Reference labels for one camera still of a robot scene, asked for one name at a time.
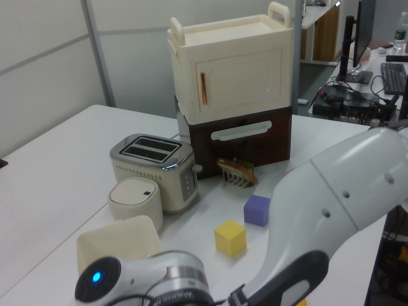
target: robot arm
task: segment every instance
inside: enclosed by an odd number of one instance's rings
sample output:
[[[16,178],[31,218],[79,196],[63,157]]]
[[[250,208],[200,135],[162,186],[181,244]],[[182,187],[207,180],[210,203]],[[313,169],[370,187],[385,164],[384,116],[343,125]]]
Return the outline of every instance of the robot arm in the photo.
[[[272,195],[265,262],[228,304],[296,305],[350,236],[408,198],[407,182],[408,128],[371,129],[291,171]]]
[[[407,127],[408,120],[395,130],[371,129],[287,174],[271,199],[265,262],[223,305],[296,305],[313,291],[325,278],[330,258],[350,236],[408,198]],[[76,285],[78,305],[114,305],[112,301],[135,293],[151,295],[152,305],[160,306],[212,302],[202,263],[191,254],[111,261],[113,274],[95,263],[85,269]],[[112,280],[109,286],[105,280]]]

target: blue light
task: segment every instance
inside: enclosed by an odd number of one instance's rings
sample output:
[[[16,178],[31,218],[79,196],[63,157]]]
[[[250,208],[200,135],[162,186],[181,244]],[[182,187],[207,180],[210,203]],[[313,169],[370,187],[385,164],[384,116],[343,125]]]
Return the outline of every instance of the blue light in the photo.
[[[94,276],[92,277],[92,281],[93,282],[97,282],[98,280],[100,280],[101,279],[101,272],[96,272],[95,274],[94,274]]]

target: purple cube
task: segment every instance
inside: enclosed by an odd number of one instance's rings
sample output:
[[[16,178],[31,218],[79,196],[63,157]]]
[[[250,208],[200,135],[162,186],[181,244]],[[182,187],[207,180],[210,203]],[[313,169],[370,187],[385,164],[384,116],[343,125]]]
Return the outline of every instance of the purple cube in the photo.
[[[268,224],[270,198],[251,195],[244,206],[244,221],[259,226]]]

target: keyboard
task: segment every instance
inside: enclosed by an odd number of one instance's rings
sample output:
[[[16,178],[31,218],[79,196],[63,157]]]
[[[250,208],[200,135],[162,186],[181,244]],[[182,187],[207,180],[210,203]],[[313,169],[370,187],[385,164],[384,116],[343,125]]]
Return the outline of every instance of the keyboard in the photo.
[[[404,94],[407,73],[403,64],[381,64],[381,76],[385,94]]]

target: cream toaster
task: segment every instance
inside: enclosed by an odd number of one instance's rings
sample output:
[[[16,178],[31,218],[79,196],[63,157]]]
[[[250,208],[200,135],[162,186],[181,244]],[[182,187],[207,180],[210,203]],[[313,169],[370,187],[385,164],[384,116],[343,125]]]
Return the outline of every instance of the cream toaster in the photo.
[[[128,177],[154,180],[164,212],[181,212],[198,194],[196,173],[202,167],[188,143],[135,134],[114,146],[110,158],[117,182]]]

